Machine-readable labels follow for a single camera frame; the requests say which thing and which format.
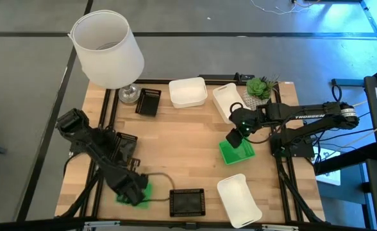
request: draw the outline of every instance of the small white box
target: small white box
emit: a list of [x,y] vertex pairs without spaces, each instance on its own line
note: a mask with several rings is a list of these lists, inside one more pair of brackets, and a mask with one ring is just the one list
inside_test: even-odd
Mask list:
[[169,83],[169,89],[175,108],[203,105],[207,98],[206,83],[202,77],[173,80]]
[[234,228],[241,228],[263,216],[255,204],[254,198],[247,186],[246,176],[237,174],[221,180],[217,184],[222,204]]
[[[217,87],[213,90],[213,102],[217,107],[220,115],[225,123],[229,124],[231,121],[228,119],[231,115],[230,107],[233,103],[239,102],[244,108],[250,109],[243,102],[239,93],[237,92],[237,86],[234,83],[226,84],[222,87]],[[235,105],[233,110],[239,108],[240,105]]]

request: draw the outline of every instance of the white lampshade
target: white lampshade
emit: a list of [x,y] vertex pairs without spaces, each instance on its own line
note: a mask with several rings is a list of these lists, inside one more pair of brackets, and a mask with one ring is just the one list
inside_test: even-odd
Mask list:
[[92,83],[119,89],[142,74],[142,52],[121,14],[110,10],[89,13],[74,24],[69,37]]

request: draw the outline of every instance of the wooden table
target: wooden table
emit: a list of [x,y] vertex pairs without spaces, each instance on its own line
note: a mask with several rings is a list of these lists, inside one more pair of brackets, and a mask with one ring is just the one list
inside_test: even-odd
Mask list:
[[[146,221],[207,221],[230,222],[217,192],[217,183],[229,176],[242,173],[257,206],[263,213],[260,223],[283,223],[284,214],[281,202],[278,174],[269,143],[253,144],[256,157],[227,166],[220,154],[219,143],[232,129],[225,124],[213,101],[212,90],[218,86],[207,85],[208,98],[199,107],[175,109],[170,101],[167,84],[142,84],[142,87],[162,91],[156,117],[135,113],[135,106],[119,103],[115,129],[118,132],[136,135],[137,149],[134,157],[141,160],[139,173],[163,172],[170,175],[177,189],[204,188],[206,216],[191,218],[171,218],[169,202],[151,202],[148,209],[122,205],[115,201],[115,193],[105,184],[102,191],[98,218]],[[280,82],[282,103],[298,105],[296,90],[292,82]],[[238,86],[240,94],[245,86]],[[88,86],[83,111],[90,119],[91,127],[97,126],[105,90],[93,84]],[[289,128],[302,126],[301,121],[290,121]],[[268,136],[270,128],[264,128],[250,136],[260,141]],[[324,219],[321,199],[312,166],[303,158],[294,158],[297,185],[300,194],[309,207]],[[64,213],[74,202],[85,186],[90,158],[80,155],[68,165],[62,190],[56,208],[56,215]],[[151,176],[152,198],[166,198],[171,185],[166,177]],[[88,212],[94,199],[92,192]],[[296,220],[294,203],[288,192],[290,213]]]

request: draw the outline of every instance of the white container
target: white container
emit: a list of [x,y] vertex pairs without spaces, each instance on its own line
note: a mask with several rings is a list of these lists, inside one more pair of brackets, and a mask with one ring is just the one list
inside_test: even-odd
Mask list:
[[169,89],[175,108],[203,105],[207,98],[206,83],[202,77],[170,81]]
[[263,216],[255,204],[254,198],[247,186],[246,176],[237,174],[221,180],[217,184],[224,208],[234,228],[241,228]]
[[[237,86],[234,83],[226,84],[213,90],[213,102],[217,107],[220,115],[225,123],[229,124],[231,121],[228,119],[231,115],[230,107],[233,103],[239,102],[244,108],[249,109],[241,99],[237,92]],[[235,105],[233,110],[239,108],[240,105]]]
[[106,89],[119,89],[142,74],[143,55],[127,20],[119,13],[89,13],[74,24],[68,36],[81,69],[91,82]]

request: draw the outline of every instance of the floor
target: floor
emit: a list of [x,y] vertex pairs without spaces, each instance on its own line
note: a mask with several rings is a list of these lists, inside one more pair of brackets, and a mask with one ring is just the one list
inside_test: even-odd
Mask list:
[[[377,1],[365,1],[377,23]],[[288,11],[287,1],[254,0],[266,10]],[[0,1],[0,31],[68,32],[83,15],[87,0]],[[240,72],[294,81],[302,105],[332,101],[332,78],[362,79],[377,71],[377,40],[350,33],[373,33],[358,3],[319,3],[299,13],[276,15],[249,0],[95,0],[92,11],[125,16],[134,32],[292,32],[345,33],[348,38],[137,37],[146,60],[141,78],[190,78],[198,74]],[[0,222],[13,221],[33,167],[71,52],[67,37],[21,34],[0,37]],[[76,60],[60,114],[81,108],[88,79]],[[361,88],[344,88],[343,100],[366,100]],[[356,108],[369,111],[367,103]],[[371,127],[369,116],[355,130]],[[331,137],[346,131],[326,132]],[[335,139],[345,145],[360,135]],[[374,141],[370,136],[354,147]],[[28,219],[53,217],[69,143],[54,133]],[[326,219],[363,227],[361,206],[323,197]]]

